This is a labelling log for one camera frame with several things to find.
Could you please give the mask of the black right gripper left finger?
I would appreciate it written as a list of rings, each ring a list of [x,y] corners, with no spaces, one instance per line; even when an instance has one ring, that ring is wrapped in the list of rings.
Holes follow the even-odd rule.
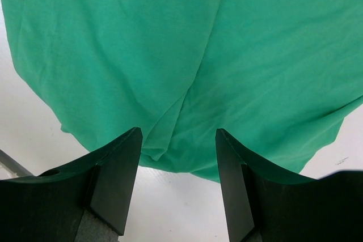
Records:
[[[125,232],[141,155],[132,128],[39,176],[1,181],[2,241],[117,241]]]

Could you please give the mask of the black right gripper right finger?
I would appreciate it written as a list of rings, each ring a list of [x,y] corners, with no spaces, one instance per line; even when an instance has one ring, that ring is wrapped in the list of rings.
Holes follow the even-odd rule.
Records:
[[[230,241],[361,241],[362,172],[312,179],[251,151],[224,129],[216,154]]]

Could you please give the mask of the green tank top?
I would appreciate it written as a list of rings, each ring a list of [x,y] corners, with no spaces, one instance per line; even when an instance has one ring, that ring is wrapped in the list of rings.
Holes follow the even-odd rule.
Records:
[[[216,130],[293,172],[362,104],[362,0],[1,0],[14,68],[94,151],[219,181]]]

